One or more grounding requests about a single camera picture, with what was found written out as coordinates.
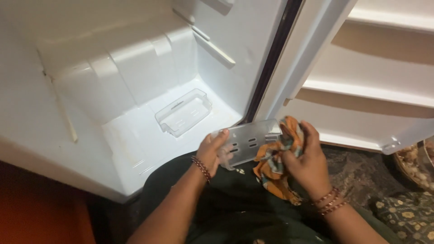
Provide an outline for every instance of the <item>floor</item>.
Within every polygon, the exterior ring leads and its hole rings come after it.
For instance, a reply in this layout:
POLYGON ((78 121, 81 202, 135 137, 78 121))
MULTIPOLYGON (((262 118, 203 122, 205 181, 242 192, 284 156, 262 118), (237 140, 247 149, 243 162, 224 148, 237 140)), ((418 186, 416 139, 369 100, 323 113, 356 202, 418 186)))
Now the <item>floor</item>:
MULTIPOLYGON (((322 149, 329 163, 333 185, 353 206, 369 209, 369 204, 376 198, 418 191, 417 186, 398 171, 391 156, 330 145, 323 145, 322 149)), ((96 221, 94 234, 97 243, 125 243, 140 224, 139 201, 136 198, 120 205, 103 199, 94 200, 89 211, 96 221)))

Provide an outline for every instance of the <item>cleaning rag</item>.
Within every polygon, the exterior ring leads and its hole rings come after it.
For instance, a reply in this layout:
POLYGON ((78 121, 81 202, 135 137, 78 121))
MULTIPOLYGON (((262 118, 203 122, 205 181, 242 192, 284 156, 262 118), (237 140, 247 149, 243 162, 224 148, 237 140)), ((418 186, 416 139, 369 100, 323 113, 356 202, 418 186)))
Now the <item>cleaning rag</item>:
POLYGON ((302 199, 288 185, 290 175, 282 163, 282 155, 286 150, 291 150, 298 158, 303 153, 304 134, 298 121, 291 116, 282 119, 279 126, 282 130, 279 141, 259 148, 255 158, 259 163, 253 171, 266 190, 297 206, 302 199))

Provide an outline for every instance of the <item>clear plastic tray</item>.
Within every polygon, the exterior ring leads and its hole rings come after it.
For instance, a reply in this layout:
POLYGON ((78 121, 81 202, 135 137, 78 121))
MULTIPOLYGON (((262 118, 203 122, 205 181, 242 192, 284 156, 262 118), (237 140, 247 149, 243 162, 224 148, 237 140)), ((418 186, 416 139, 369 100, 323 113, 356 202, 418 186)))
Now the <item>clear plastic tray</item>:
MULTIPOLYGON (((279 140, 282 134, 276 119, 238 125, 228 129, 229 138, 217 153, 220 165, 228 170, 234 170, 234 166, 253 160, 259 147, 279 140)), ((212 137, 217 136, 218 132, 213 132, 212 137)))
POLYGON ((155 114, 163 132, 179 137, 211 113, 207 94, 194 89, 155 114))

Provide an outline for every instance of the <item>door hinge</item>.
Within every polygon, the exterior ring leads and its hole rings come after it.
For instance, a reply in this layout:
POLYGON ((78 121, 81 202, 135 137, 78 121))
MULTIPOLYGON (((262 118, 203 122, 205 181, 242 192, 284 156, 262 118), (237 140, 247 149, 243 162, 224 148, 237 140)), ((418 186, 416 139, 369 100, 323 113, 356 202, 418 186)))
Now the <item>door hinge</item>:
POLYGON ((381 151, 383 151, 383 153, 386 153, 390 150, 393 150, 394 148, 396 148, 397 146, 401 145, 401 142, 398 141, 398 139, 396 139, 394 136, 392 136, 392 142, 389 144, 386 144, 384 146, 381 147, 381 151))

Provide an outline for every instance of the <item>woven basket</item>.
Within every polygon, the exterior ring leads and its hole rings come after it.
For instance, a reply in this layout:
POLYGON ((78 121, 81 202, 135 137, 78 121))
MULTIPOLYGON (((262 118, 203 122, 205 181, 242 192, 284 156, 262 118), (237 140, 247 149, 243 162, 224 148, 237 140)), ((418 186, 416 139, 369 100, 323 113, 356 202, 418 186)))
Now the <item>woven basket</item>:
MULTIPOLYGON (((422 180, 416 177, 415 173, 410 170, 410 168, 406 165, 406 163, 400 159, 398 152, 393 154, 393 159, 398 167, 398 169, 407 177, 409 180, 416 183, 420 188, 428 191, 430 193, 434 193, 432 189, 422 184, 422 180)), ((428 156, 427 150, 425 148, 425 142, 418 143, 418 169, 419 172, 428 174, 428 183, 432 183, 434 179, 434 166, 433 163, 428 156)))

